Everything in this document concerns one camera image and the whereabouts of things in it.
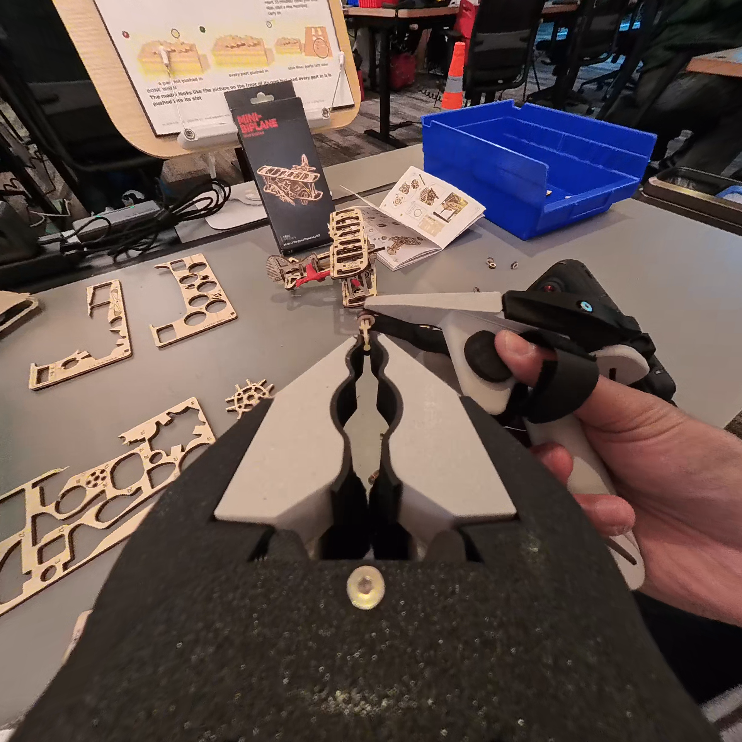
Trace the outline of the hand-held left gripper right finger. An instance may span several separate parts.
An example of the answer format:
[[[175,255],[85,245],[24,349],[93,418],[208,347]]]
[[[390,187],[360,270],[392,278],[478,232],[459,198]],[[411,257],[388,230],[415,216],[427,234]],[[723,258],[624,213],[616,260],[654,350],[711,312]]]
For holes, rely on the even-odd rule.
[[[515,519],[468,398],[385,336],[372,337],[370,363],[387,423],[369,494],[374,557],[417,560],[440,533]]]

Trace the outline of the wooden part sheet oval holes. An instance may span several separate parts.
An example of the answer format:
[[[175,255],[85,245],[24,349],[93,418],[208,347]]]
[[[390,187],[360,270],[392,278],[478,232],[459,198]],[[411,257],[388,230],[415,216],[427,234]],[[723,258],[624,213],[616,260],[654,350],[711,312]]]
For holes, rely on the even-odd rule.
[[[167,269],[177,282],[184,310],[181,317],[162,326],[150,326],[159,349],[190,339],[237,320],[237,312],[203,254],[183,256],[156,265]]]

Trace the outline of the orange traffic cone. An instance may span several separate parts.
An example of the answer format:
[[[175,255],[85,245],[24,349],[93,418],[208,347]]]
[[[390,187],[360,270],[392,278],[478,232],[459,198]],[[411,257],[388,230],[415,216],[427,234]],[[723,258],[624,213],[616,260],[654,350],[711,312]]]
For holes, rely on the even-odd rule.
[[[466,43],[456,42],[453,45],[448,78],[441,98],[441,111],[459,110],[463,106],[463,73],[465,70],[466,55]]]

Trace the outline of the grey desk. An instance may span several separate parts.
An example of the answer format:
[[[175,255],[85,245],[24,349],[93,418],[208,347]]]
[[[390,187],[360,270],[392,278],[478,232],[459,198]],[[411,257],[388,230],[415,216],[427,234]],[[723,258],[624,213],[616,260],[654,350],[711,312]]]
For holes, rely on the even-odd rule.
[[[55,469],[56,496],[69,477],[121,456],[119,435],[195,397],[220,437],[236,421],[225,399],[248,378],[276,390],[357,329],[338,287],[316,283],[296,294],[272,283],[269,227],[218,233],[189,227],[183,245],[112,264],[96,257],[78,273],[29,289],[41,310],[2,339],[2,494]],[[167,269],[172,259],[203,254],[237,320],[158,349],[150,326],[181,316],[183,302]],[[525,289],[562,259],[583,262],[657,346],[677,385],[678,405],[724,427],[740,412],[740,237],[685,216],[626,199],[604,214],[522,241],[480,220],[442,253],[408,268],[378,268],[383,294]],[[88,317],[86,287],[119,279],[133,356],[38,392],[32,362],[77,349],[107,353],[114,335],[106,310]]]

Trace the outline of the instruction booklet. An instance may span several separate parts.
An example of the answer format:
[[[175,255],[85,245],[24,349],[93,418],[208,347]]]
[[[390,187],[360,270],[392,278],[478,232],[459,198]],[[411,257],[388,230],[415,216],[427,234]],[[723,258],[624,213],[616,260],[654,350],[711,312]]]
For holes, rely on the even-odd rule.
[[[359,208],[376,261],[395,271],[444,250],[485,213],[473,197],[415,166],[380,205]]]

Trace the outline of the large wooden part sheet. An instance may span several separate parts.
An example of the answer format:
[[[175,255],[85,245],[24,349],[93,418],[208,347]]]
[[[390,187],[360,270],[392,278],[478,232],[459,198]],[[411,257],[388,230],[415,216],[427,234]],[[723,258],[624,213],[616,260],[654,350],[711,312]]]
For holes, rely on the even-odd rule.
[[[16,560],[18,588],[2,597],[1,615],[125,542],[156,497],[194,454],[216,442],[195,397],[119,435],[121,456],[67,479],[55,497],[46,486],[67,468],[48,470],[11,488],[2,505],[22,500],[23,521],[2,539],[2,570]]]

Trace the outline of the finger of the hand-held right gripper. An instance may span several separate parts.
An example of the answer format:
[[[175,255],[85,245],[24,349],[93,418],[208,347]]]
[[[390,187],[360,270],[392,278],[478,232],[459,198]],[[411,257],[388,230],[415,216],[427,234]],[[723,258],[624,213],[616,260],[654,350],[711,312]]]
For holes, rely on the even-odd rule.
[[[364,309],[374,315],[374,329],[384,333],[442,329],[445,320],[475,320],[486,329],[506,327],[498,292],[376,295],[366,299]]]
[[[450,355],[444,333],[435,326],[411,323],[390,316],[373,316],[373,331],[406,341],[424,352]]]

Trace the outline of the dark tray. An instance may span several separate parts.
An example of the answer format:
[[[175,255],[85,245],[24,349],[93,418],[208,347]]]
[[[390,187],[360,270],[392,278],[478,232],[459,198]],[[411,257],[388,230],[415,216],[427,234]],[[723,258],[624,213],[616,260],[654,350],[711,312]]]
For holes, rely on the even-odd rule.
[[[730,177],[674,167],[650,177],[642,195],[704,217],[741,224],[741,182]]]

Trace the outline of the notched wooden part sheet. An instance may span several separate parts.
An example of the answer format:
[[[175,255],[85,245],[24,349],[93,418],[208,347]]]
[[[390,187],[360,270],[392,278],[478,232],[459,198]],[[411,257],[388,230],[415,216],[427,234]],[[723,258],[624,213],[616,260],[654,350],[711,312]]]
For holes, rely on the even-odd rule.
[[[112,279],[87,286],[86,308],[89,318],[92,318],[97,310],[106,310],[107,330],[115,337],[112,350],[106,356],[94,357],[87,350],[78,349],[50,364],[41,366],[32,364],[29,373],[29,390],[40,391],[132,357],[133,350],[121,281]]]

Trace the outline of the wooden biplane model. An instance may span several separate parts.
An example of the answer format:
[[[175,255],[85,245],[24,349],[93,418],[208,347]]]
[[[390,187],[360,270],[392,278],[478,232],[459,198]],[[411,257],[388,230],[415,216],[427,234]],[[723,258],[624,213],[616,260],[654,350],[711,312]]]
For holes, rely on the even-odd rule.
[[[364,218],[357,208],[336,211],[329,218],[331,244],[323,253],[304,258],[271,255],[266,271],[274,283],[293,291],[311,282],[339,282],[345,308],[362,307],[377,294],[376,249],[370,246]]]

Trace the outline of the grey power adapter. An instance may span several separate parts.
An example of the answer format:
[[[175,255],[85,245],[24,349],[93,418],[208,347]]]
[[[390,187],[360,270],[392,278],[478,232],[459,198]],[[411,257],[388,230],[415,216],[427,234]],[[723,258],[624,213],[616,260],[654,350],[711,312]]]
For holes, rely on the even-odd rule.
[[[81,218],[73,223],[72,236],[77,237],[81,242],[111,236],[124,228],[137,226],[153,218],[160,210],[158,203],[148,200]]]

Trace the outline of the person's right hand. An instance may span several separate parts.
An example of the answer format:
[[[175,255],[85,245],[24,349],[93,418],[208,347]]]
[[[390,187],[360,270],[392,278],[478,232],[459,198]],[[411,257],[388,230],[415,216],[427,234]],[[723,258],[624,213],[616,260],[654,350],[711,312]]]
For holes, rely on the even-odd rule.
[[[574,498],[603,536],[633,531],[641,591],[740,626],[741,441],[603,376],[575,416],[616,495]]]

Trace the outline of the blue plastic bin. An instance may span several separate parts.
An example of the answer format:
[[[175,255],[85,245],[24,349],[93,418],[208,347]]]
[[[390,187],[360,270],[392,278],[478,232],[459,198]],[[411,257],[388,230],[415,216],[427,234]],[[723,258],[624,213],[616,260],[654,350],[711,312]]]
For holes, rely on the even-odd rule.
[[[638,188],[657,136],[503,100],[422,116],[424,171],[529,240],[601,214]]]

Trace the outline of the wooden instruction board stand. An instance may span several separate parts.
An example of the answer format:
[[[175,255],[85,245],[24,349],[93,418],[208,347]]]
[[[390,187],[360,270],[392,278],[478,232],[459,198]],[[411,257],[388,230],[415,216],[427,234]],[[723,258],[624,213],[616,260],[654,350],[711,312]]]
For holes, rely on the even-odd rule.
[[[169,160],[238,145],[226,93],[288,80],[312,131],[360,84],[339,1],[54,1],[117,131]]]

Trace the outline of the black model kit box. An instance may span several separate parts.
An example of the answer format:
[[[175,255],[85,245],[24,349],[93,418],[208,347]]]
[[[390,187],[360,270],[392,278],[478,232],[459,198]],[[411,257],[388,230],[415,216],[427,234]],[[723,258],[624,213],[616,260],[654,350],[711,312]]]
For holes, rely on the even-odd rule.
[[[225,100],[280,253],[327,247],[332,195],[293,83],[228,90]]]

